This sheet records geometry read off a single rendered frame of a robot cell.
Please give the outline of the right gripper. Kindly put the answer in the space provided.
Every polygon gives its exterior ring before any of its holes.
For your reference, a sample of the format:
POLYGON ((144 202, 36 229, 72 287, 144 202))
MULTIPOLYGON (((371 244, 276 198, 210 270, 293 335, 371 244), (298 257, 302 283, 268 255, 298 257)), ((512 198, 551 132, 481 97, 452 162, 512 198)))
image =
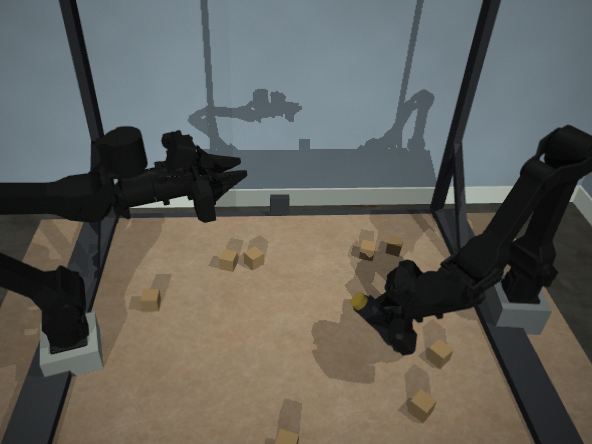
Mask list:
POLYGON ((208 154, 198 145, 196 145, 196 150, 190 170, 185 172, 185 174, 192 172, 193 181, 176 182, 163 179, 167 167, 161 166, 160 161, 154 162, 155 167, 149 168, 149 171, 157 202, 163 201, 166 206, 170 205, 169 199, 187 196, 188 200, 193 200, 198 220, 207 223, 216 220, 214 206, 216 201, 247 177, 247 171, 224 172, 241 164, 241 159, 208 154), (213 183, 215 192, 213 191, 213 183))

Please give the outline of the small tan block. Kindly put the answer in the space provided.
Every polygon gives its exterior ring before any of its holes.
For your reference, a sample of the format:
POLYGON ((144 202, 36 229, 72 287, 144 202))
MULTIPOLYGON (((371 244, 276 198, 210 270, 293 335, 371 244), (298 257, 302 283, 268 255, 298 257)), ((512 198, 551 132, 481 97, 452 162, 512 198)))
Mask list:
POLYGON ((299 434, 280 429, 275 444, 298 444, 298 441, 299 434))
POLYGON ((385 253, 399 257, 403 240, 404 238, 390 235, 385 253))
POLYGON ((359 259, 373 261, 375 247, 376 247, 376 242, 362 240, 359 259), (373 253, 373 251, 374 251, 374 253, 373 253))
POLYGON ((159 289, 143 289, 141 296, 142 312, 159 311, 161 296, 159 289))
POLYGON ((436 402, 437 400, 420 389, 410 401, 408 412, 424 423, 433 412, 436 402))
POLYGON ((451 359, 453 350, 439 339, 429 348, 427 359, 441 369, 451 359))
POLYGON ((252 270, 255 270, 264 264, 264 253, 257 247, 253 247, 244 252, 244 263, 252 270))
POLYGON ((219 258, 219 268, 233 272, 237 263, 238 252, 224 249, 219 258))

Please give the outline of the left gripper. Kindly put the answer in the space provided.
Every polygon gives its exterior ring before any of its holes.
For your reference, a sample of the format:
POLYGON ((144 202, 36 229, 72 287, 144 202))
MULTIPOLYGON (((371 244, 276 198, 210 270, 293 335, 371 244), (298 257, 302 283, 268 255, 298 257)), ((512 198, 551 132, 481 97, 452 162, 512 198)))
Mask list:
MULTIPOLYGON (((423 274, 414 261, 400 261, 399 266, 402 266, 409 272, 413 273, 417 278, 419 275, 423 274)), ((388 294, 387 292, 376 298, 376 300, 383 307, 400 306, 391 300, 391 294, 388 294)), ((405 310, 401 306, 400 314, 395 314, 393 310, 389 308, 386 314, 370 317, 367 321, 370 324, 387 328, 388 340, 404 356, 413 354, 416 350, 417 333, 413 330, 412 319, 415 319, 417 323, 421 323, 423 322, 423 317, 435 315, 437 319, 443 319, 443 314, 444 313, 439 307, 421 302, 416 307, 408 310, 405 310)))

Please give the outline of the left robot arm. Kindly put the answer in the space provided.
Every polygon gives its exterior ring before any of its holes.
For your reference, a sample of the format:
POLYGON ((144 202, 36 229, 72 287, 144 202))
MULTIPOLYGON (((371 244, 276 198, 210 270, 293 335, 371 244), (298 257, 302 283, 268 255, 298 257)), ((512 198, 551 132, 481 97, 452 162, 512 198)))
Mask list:
POLYGON ((396 267, 387 274, 385 291, 405 310, 422 302, 449 313, 481 304, 485 291, 501 281, 510 303, 540 304, 541 287, 558 274, 553 237, 579 179, 590 171, 592 135, 571 125, 555 129, 539 141, 482 234, 441 262, 437 272, 417 279, 396 267), (525 235, 513 241, 532 212, 525 235), (511 268, 502 279, 506 265, 511 268))

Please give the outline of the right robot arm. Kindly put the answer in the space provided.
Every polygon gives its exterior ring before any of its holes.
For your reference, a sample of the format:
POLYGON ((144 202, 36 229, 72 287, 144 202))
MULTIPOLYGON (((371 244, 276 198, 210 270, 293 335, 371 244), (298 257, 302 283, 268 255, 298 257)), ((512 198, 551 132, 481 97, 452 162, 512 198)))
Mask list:
MULTIPOLYGON (((192 172, 185 174, 196 154, 193 137, 177 130, 163 134, 161 142, 167 154, 160 161, 167 167, 163 179, 193 181, 192 172)), ((114 212, 126 219, 131 218, 129 208, 156 202, 138 128, 117 127, 96 138, 96 146, 102 160, 88 173, 47 183, 0 182, 0 215, 54 214, 94 223, 109 215, 114 195, 114 212), (115 186, 113 179, 118 179, 115 186)), ((50 354, 87 346, 85 286, 79 272, 61 265, 42 271, 0 253, 0 287, 30 298, 40 308, 50 354)))

